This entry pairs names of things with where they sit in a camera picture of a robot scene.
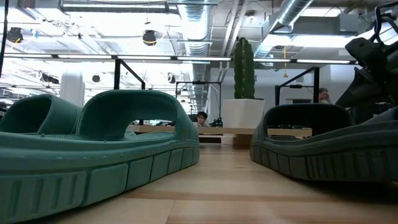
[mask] dark hair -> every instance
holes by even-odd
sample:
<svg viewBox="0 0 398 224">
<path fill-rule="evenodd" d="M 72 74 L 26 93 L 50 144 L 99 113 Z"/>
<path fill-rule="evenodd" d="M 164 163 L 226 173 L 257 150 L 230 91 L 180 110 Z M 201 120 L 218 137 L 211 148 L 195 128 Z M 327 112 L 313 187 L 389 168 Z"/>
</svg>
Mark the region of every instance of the dark hair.
<svg viewBox="0 0 398 224">
<path fill-rule="evenodd" d="M 199 118 L 200 116 L 203 116 L 205 119 L 207 119 L 207 114 L 204 111 L 198 112 L 197 117 Z"/>
<path fill-rule="evenodd" d="M 327 88 L 319 88 L 319 93 L 323 93 L 324 91 L 329 92 Z"/>
</svg>

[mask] rubber sole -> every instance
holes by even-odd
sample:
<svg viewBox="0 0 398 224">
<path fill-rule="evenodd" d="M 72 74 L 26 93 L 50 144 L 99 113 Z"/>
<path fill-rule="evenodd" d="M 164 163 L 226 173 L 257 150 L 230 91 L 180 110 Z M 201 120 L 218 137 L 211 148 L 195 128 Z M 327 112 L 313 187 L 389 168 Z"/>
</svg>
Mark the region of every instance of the rubber sole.
<svg viewBox="0 0 398 224">
<path fill-rule="evenodd" d="M 15 223 L 84 207 L 140 187 L 199 161 L 199 148 L 85 170 L 0 174 L 0 223 Z"/>
<path fill-rule="evenodd" d="M 303 180 L 388 182 L 398 180 L 398 148 L 352 149 L 314 156 L 286 156 L 252 145 L 254 162 Z"/>
</svg>

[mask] dark green slide sandal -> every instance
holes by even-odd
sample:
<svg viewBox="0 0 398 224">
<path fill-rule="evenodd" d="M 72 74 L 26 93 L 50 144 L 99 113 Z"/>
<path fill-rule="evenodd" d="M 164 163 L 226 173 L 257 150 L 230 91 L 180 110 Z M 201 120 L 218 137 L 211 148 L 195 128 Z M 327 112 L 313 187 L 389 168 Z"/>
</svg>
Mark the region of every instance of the dark green slide sandal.
<svg viewBox="0 0 398 224">
<path fill-rule="evenodd" d="M 286 125 L 312 128 L 313 136 L 268 136 L 268 128 Z M 270 169 L 303 180 L 398 180 L 398 121 L 353 125 L 348 112 L 335 105 L 276 106 L 257 127 L 250 156 Z"/>
<path fill-rule="evenodd" d="M 0 131 L 23 134 L 74 134 L 81 108 L 43 94 L 15 102 L 0 120 Z"/>
<path fill-rule="evenodd" d="M 175 121 L 175 131 L 125 135 L 137 119 Z M 180 103 L 152 90 L 96 95 L 76 134 L 0 133 L 0 142 L 0 223 L 99 202 L 199 160 L 198 132 Z"/>
</svg>

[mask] potted cactus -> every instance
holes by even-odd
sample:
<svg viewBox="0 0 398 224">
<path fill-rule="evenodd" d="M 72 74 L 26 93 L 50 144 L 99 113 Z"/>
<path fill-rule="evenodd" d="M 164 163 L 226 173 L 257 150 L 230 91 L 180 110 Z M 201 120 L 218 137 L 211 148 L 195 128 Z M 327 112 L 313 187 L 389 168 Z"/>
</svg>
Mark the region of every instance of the potted cactus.
<svg viewBox="0 0 398 224">
<path fill-rule="evenodd" d="M 254 97 L 254 56 L 248 40 L 241 38 L 234 50 L 234 100 L 223 101 L 225 128 L 255 128 L 264 111 L 264 100 Z"/>
<path fill-rule="evenodd" d="M 234 50 L 235 99 L 254 99 L 254 55 L 251 45 L 241 38 Z"/>
</svg>

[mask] white pot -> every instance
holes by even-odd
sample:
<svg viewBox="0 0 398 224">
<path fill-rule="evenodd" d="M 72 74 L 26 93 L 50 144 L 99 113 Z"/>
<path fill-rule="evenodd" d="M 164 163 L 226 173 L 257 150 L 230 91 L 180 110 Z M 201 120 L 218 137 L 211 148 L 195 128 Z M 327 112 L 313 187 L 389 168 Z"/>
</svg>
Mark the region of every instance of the white pot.
<svg viewBox="0 0 398 224">
<path fill-rule="evenodd" d="M 224 128 L 256 128 L 264 113 L 264 100 L 224 100 Z"/>
</svg>

